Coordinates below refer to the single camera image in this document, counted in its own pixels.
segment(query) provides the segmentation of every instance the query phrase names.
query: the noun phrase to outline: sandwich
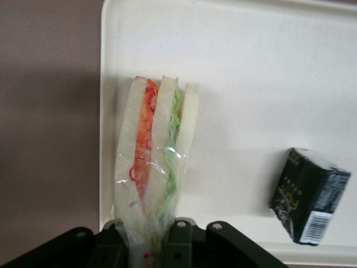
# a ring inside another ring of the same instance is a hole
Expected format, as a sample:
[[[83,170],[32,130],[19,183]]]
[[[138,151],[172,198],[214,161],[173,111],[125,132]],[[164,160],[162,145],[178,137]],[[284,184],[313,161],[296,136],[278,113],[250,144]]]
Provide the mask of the sandwich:
[[[152,267],[175,220],[198,111],[198,93],[178,79],[160,87],[137,76],[120,128],[114,177],[114,214],[129,241],[132,267]]]

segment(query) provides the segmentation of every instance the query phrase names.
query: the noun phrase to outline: screw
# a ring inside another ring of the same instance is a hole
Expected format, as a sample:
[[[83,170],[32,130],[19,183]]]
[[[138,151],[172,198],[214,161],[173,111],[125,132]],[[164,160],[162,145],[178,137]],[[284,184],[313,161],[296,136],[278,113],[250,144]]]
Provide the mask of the screw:
[[[214,223],[212,225],[212,227],[213,227],[213,229],[216,229],[216,230],[221,230],[223,228],[222,225],[220,225],[219,223]]]
[[[186,223],[185,222],[178,222],[177,226],[179,226],[180,228],[185,228],[186,227]]]
[[[84,237],[86,235],[85,232],[79,232],[76,234],[76,237]]]

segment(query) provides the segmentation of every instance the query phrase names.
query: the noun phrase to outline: barcode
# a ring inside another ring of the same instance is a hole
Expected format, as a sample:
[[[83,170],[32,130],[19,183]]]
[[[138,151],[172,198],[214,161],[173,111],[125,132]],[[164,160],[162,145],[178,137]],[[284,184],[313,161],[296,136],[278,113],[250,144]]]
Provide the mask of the barcode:
[[[300,243],[319,244],[332,218],[331,213],[312,211],[303,229]]]

